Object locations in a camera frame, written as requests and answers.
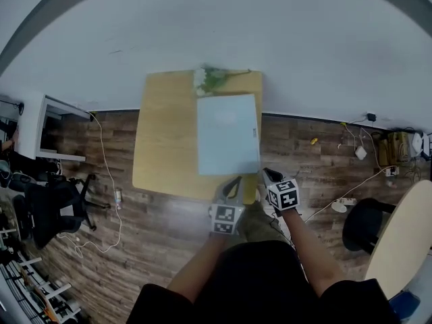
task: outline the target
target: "black chair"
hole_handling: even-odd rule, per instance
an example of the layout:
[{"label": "black chair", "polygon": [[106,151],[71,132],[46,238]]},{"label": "black chair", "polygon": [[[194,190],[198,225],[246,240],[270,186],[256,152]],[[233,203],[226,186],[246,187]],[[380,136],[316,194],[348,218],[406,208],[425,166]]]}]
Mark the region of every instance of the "black chair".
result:
[{"label": "black chair", "polygon": [[[109,204],[99,205],[85,199],[89,182],[93,179],[95,175],[90,174],[85,182],[71,179],[49,182],[48,186],[27,184],[25,197],[18,195],[13,199],[20,234],[29,236],[30,233],[36,247],[42,249],[58,233],[75,233],[84,220],[91,230],[96,230],[96,226],[90,222],[86,207],[107,209]],[[84,184],[81,193],[76,189],[78,182]],[[68,206],[72,206],[73,215],[62,215],[61,210]]]},{"label": "black chair", "polygon": [[345,247],[351,251],[364,250],[372,254],[378,242],[383,213],[391,214],[395,207],[373,198],[358,202],[345,220],[342,232]]}]

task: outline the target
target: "white adapter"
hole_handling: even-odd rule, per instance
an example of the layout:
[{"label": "white adapter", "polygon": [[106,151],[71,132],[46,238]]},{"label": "white adapter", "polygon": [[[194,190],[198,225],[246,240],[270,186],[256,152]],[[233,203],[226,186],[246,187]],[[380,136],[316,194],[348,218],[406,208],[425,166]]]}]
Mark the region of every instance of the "white adapter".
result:
[{"label": "white adapter", "polygon": [[367,152],[363,146],[359,146],[356,150],[356,156],[357,158],[362,161],[367,155]]}]

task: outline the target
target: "round table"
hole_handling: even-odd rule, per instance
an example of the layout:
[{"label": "round table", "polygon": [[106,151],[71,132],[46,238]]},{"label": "round table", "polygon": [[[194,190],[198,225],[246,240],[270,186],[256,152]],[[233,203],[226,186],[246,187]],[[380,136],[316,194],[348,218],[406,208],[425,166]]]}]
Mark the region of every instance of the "round table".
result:
[{"label": "round table", "polygon": [[[371,209],[354,207],[348,215],[344,244],[350,250],[362,248],[371,253],[364,279],[376,278],[390,299],[415,276],[431,247],[432,182],[417,182],[396,206],[367,200]],[[377,237],[382,211],[391,216]]]}]

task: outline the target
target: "table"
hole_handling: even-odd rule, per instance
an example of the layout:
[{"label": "table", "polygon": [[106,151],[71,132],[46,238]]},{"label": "table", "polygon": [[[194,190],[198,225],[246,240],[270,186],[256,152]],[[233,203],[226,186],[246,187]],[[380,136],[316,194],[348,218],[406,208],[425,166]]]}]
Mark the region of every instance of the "table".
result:
[{"label": "table", "polygon": [[[262,74],[231,77],[217,95],[254,94],[261,133]],[[198,174],[196,100],[193,71],[163,72],[146,77],[136,132],[132,183],[137,188],[211,200],[216,188],[234,175]],[[246,175],[244,203],[255,199],[258,175]]]},{"label": "table", "polygon": [[[355,218],[355,226],[366,230],[356,242],[371,253],[365,279],[376,278],[390,299],[416,275],[431,247],[432,182],[417,182],[396,206],[379,202],[369,206],[366,210],[357,206],[352,209],[344,226],[344,243],[347,226],[353,224]],[[382,217],[377,217],[376,213],[380,211],[391,213],[391,216],[378,238],[373,230],[379,229]]]},{"label": "table", "polygon": [[74,114],[90,119],[90,114],[45,95],[34,95],[24,104],[24,111],[18,119],[20,134],[15,145],[17,153],[31,159],[46,157],[82,162],[86,160],[83,156],[59,154],[55,150],[42,149],[41,138],[47,116],[61,119],[63,114]]}]

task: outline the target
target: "wooden table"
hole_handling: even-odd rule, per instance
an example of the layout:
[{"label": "wooden table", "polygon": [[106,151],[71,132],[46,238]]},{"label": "wooden table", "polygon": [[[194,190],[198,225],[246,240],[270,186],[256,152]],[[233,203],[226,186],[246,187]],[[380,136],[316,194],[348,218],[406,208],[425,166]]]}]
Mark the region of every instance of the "wooden table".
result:
[{"label": "wooden table", "polygon": [[365,279],[376,278],[388,299],[400,292],[432,243],[432,182],[416,183],[395,207],[373,249]]},{"label": "wooden table", "polygon": [[[149,74],[136,132],[132,182],[137,188],[211,200],[220,183],[234,175],[199,175],[193,71]],[[254,94],[261,135],[262,74],[230,78],[217,95]],[[258,176],[246,175],[244,203],[255,199]]]}]

